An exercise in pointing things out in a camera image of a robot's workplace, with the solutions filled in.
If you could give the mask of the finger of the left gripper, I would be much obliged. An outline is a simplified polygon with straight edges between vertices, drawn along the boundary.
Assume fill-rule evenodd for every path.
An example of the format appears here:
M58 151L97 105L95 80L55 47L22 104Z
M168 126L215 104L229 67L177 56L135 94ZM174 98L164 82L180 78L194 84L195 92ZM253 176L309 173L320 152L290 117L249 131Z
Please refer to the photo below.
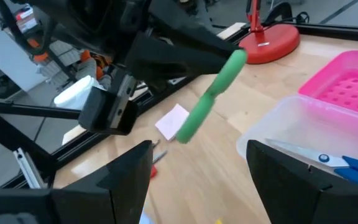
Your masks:
M149 14L161 33L181 45L226 58L239 49L198 24L173 0L151 0Z
M143 32L125 36L125 66L147 82L218 73L234 44L208 30L171 31L170 45Z

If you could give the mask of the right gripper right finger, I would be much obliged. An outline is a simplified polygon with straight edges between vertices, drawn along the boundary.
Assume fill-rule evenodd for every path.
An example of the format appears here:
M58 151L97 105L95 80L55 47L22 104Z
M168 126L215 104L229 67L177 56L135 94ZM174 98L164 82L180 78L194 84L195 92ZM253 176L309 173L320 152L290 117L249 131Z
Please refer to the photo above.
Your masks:
M270 144L247 143L253 183L272 224L358 224L358 184Z

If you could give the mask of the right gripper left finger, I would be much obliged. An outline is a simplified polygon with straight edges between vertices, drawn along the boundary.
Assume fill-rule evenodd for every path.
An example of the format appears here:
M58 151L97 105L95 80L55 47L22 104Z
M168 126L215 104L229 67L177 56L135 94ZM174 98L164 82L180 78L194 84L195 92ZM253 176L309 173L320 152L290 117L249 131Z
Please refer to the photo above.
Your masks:
M139 224L152 160L145 140L62 189L0 189L0 224Z

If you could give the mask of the pale pink sticky notepad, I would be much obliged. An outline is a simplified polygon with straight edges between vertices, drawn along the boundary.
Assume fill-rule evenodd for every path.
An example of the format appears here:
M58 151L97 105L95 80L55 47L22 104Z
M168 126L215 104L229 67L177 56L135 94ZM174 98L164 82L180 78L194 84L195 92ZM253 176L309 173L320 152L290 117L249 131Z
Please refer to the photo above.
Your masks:
M167 141L171 141L187 119L188 115L189 112L186 109L181 105L176 104L172 110L156 122L155 127Z

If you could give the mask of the green marker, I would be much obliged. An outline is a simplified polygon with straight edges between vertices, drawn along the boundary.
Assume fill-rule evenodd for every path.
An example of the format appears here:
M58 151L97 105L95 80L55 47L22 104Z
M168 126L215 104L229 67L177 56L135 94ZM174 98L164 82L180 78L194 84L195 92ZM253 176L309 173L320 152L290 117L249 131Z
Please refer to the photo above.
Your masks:
M245 50L235 50L216 75L199 101L189 113L187 119L176 133L176 140L181 144L188 143L212 111L216 98L224 93L236 79L247 60Z

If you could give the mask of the clear pencil box pink lid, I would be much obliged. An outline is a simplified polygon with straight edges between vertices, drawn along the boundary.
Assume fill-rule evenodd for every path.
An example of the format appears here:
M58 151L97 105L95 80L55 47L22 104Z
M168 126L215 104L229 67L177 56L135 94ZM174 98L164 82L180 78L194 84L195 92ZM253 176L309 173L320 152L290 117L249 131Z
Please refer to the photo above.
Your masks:
M358 50L339 54L280 101L237 140L237 151L245 157L248 141L266 139L358 159Z

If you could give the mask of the shelf with orange bins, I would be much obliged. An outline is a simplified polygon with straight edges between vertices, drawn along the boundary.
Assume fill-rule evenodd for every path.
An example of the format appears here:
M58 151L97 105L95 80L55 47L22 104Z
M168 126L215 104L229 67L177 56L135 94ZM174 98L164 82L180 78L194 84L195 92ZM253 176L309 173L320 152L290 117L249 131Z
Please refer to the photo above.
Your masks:
M41 48L50 18L39 9L25 4L13 12L16 24L29 45ZM89 68L85 75L92 75L100 80L105 75L105 68L112 60L89 50L80 49L54 37L50 39L49 49L41 55L30 54L29 58L37 66L37 73L46 78L47 83L63 87L74 79L84 77L80 71Z

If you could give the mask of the white bucket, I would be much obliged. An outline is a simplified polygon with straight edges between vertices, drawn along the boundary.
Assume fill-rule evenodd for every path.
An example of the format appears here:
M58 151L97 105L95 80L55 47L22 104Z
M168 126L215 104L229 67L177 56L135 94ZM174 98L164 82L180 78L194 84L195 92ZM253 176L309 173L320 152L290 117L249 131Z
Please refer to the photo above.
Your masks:
M59 93L53 103L58 108L81 110L90 94L92 87L104 90L104 87L91 76L85 76Z

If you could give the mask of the silver aluminium bracket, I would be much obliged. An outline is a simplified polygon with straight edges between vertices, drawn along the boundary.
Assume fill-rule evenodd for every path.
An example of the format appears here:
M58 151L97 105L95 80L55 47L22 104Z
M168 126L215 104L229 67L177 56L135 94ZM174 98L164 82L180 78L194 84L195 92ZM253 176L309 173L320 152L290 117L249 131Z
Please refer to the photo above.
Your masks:
M13 154L29 187L31 189L45 189L47 186L30 155L21 148L13 151Z

